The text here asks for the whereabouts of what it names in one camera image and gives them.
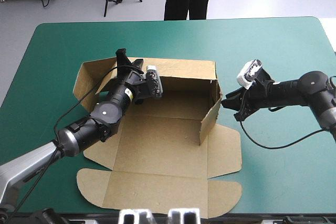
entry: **white label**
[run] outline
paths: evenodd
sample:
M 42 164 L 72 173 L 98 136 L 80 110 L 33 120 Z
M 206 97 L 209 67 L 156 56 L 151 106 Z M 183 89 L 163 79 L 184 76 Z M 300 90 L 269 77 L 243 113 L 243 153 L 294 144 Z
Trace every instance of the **white label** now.
M 133 94 L 132 91 L 129 90 L 128 88 L 125 89 L 125 94 L 128 95 L 128 97 L 131 99 L 131 101 L 133 100 Z

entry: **gray floor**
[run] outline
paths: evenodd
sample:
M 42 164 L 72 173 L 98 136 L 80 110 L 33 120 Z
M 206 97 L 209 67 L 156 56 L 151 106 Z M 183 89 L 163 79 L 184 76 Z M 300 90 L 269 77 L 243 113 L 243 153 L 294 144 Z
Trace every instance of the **gray floor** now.
M 315 16 L 336 17 L 336 0 L 209 0 L 208 18 Z M 0 104 L 37 25 L 49 22 L 161 20 L 164 0 L 51 0 L 43 9 L 39 0 L 7 0 L 0 4 Z

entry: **cardboard box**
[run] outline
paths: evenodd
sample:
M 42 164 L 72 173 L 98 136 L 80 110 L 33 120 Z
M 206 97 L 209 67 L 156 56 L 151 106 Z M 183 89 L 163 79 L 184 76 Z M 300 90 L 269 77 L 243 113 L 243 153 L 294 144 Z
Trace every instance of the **cardboard box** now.
M 76 98 L 116 64 L 115 58 L 83 63 Z M 171 208 L 193 207 L 202 218 L 230 211 L 241 197 L 241 185 L 209 180 L 242 167 L 239 133 L 216 124 L 222 94 L 215 62 L 144 58 L 143 69 L 147 65 L 160 72 L 163 98 L 132 104 L 118 134 L 84 152 L 112 171 L 80 170 L 79 190 L 102 208 L 149 208 L 166 214 Z M 88 111 L 116 74 L 111 72 L 96 94 L 83 100 Z

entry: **green tabletop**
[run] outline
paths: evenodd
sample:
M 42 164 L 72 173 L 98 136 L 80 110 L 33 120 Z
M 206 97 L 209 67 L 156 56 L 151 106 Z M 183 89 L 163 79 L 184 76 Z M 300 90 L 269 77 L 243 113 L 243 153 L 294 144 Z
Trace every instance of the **green tabletop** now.
M 72 88 L 81 63 L 113 57 L 118 48 L 134 57 L 215 60 L 224 93 L 238 88 L 237 74 L 245 62 L 256 58 L 277 81 L 297 79 L 312 70 L 336 73 L 335 54 L 313 17 L 42 24 L 0 108 L 0 163 L 50 141 L 56 119 L 76 102 Z M 85 114 L 78 107 L 61 126 Z M 241 133 L 243 168 L 220 178 L 243 186 L 232 212 L 335 212 L 336 144 L 330 134 L 320 133 L 284 150 L 264 150 L 247 139 L 233 114 L 221 108 L 218 117 L 218 123 Z M 269 146 L 292 142 L 319 128 L 310 110 L 300 106 L 258 111 L 245 125 Z M 50 168 L 21 211 L 111 211 L 81 196 L 76 172 L 84 167 L 104 169 L 82 154 L 64 158 Z

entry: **robotic arm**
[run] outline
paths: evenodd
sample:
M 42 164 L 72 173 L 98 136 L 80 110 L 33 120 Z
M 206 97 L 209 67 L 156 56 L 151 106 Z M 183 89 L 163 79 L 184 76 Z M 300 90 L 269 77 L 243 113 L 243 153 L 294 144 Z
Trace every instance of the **robotic arm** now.
M 222 105 L 238 111 L 238 122 L 261 108 L 275 111 L 285 106 L 308 106 L 320 127 L 336 139 L 336 88 L 323 72 L 312 71 L 298 80 L 275 82 L 262 63 L 253 60 L 244 65 L 237 81 L 242 87 L 226 95 Z
M 121 118 L 132 101 L 161 98 L 163 89 L 155 66 L 147 66 L 142 72 L 143 59 L 131 62 L 125 49 L 117 52 L 117 78 L 105 101 L 97 103 L 86 117 L 58 131 L 58 142 L 50 142 L 21 157 L 0 166 L 0 223 L 6 220 L 6 212 L 13 211 L 19 189 L 45 166 L 68 156 L 73 157 L 98 141 L 118 132 Z

